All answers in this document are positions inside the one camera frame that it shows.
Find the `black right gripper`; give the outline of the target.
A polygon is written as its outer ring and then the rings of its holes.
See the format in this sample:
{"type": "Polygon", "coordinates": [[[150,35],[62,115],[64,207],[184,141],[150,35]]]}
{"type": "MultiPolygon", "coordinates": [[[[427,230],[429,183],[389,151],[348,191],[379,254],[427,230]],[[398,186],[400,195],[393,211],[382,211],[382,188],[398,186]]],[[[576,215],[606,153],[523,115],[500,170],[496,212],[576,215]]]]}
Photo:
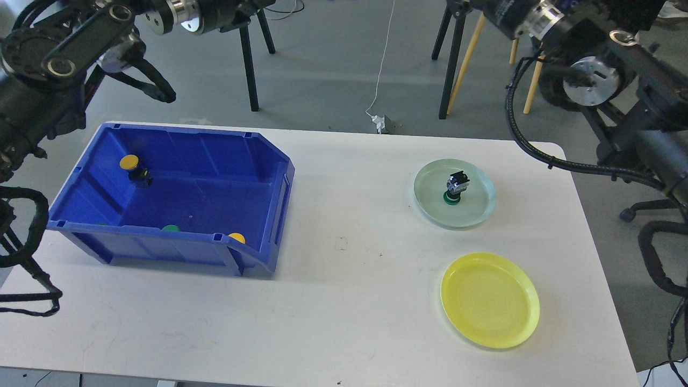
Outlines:
{"type": "Polygon", "coordinates": [[[491,24],[509,39],[531,34],[543,39],[549,32],[549,19],[542,1],[474,1],[472,7],[482,12],[491,24]]]}

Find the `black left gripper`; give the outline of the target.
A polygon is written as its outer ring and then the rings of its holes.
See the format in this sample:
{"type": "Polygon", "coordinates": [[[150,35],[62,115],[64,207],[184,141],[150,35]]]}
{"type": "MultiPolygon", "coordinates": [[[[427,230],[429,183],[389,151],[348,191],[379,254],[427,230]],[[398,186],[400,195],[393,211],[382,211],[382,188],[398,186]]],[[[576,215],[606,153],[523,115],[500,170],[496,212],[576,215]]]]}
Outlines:
{"type": "Polygon", "coordinates": [[[196,35],[245,27],[253,15],[251,1],[195,1],[191,9],[194,17],[186,21],[186,30],[196,35]]]}

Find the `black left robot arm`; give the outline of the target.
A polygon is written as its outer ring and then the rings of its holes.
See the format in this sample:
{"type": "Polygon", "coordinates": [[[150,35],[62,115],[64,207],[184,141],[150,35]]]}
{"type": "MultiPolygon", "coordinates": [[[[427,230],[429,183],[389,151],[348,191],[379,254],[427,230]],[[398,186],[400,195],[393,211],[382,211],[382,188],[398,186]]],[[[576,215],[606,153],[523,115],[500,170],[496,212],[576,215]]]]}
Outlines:
{"type": "Polygon", "coordinates": [[[135,20],[158,34],[184,25],[204,34],[245,27],[271,1],[52,1],[31,2],[2,39],[2,182],[25,157],[45,157],[44,139],[85,126],[85,111],[103,77],[164,103],[172,86],[145,60],[135,20]]]}

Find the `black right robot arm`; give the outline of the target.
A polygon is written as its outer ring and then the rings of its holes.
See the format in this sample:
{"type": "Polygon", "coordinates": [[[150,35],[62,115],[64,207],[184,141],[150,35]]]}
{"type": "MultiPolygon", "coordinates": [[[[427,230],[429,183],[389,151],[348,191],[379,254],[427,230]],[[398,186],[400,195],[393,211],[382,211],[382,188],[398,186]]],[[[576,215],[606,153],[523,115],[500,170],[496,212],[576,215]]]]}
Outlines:
{"type": "Polygon", "coordinates": [[[531,37],[508,86],[508,127],[519,147],[548,167],[640,183],[686,206],[686,76],[638,40],[659,1],[472,1],[509,38],[531,37]],[[526,66],[543,64],[548,103],[585,116],[596,161],[564,161],[532,145],[518,129],[513,99],[526,66]]]}

